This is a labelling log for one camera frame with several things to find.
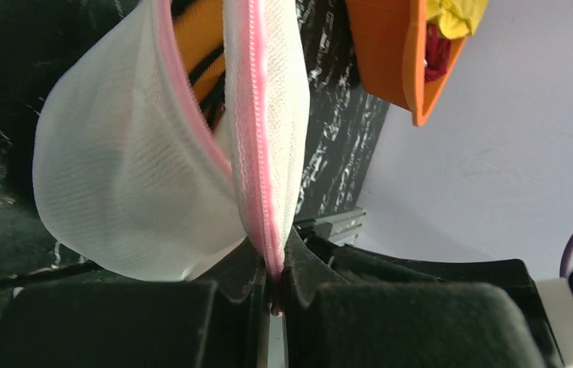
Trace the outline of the white round mesh laundry bag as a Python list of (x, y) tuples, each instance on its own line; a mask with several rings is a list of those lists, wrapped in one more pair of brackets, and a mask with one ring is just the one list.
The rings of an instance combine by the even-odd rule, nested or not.
[(285, 263), (310, 94), (293, 1), (225, 1), (228, 149), (208, 128), (168, 1), (142, 1), (55, 84), (32, 181), (45, 228), (107, 270), (180, 281), (248, 239)]

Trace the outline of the yellow bra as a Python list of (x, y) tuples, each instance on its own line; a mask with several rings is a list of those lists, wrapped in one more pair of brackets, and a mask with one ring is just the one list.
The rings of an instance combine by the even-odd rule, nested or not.
[(444, 38), (472, 37), (485, 14), (488, 0), (426, 0), (426, 21)]

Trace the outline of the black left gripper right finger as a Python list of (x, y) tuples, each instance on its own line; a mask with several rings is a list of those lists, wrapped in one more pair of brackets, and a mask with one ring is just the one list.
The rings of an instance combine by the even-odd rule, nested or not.
[(563, 367), (518, 259), (416, 261), (292, 231), (282, 276), (289, 367)]

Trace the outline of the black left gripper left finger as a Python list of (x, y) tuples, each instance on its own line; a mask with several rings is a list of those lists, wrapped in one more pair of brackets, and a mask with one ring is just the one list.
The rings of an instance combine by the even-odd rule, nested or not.
[(0, 367), (254, 367), (266, 284), (244, 241), (193, 281), (27, 287), (0, 317)]

